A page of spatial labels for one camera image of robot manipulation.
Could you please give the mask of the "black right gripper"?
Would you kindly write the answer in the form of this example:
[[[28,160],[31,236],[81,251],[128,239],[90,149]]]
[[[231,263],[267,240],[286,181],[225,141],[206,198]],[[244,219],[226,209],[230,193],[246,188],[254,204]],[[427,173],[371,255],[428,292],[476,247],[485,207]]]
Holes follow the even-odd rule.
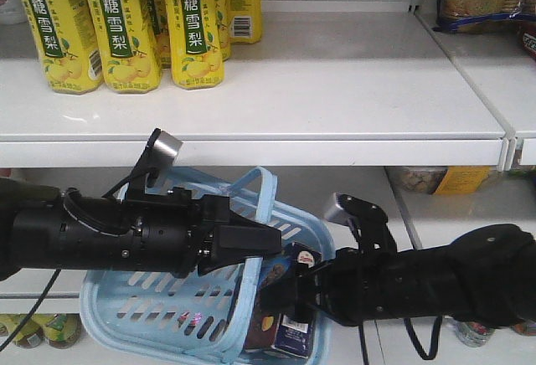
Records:
[[[342,248],[332,260],[299,267],[293,285],[292,318],[308,321],[321,312],[342,326],[396,319],[389,293],[380,285],[380,268],[397,253],[375,247],[369,251]]]

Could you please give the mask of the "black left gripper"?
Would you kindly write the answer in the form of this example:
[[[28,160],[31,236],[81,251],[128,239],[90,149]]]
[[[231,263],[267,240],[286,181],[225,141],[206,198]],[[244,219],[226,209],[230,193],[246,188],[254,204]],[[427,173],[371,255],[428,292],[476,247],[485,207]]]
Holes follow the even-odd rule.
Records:
[[[128,188],[123,198],[125,270],[198,275],[281,252],[281,231],[230,210],[229,198],[185,188],[167,195]]]

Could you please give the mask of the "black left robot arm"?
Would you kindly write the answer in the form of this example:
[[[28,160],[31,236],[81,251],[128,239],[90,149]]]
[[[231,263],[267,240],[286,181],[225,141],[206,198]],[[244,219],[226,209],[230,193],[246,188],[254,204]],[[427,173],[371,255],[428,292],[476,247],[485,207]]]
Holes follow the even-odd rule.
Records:
[[[281,252],[281,233],[229,207],[229,198],[185,188],[166,195],[128,188],[122,200],[75,188],[1,180],[1,278],[21,269],[206,275]]]

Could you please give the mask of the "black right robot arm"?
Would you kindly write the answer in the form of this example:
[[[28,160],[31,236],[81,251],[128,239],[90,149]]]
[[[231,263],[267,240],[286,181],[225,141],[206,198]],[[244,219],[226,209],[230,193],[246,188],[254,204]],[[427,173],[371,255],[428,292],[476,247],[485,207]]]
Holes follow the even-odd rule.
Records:
[[[343,222],[357,247],[259,285],[254,315],[308,322],[320,312],[343,326],[426,316],[491,327],[534,320],[535,238],[517,225],[489,225],[447,245],[398,251],[384,214],[346,214]]]

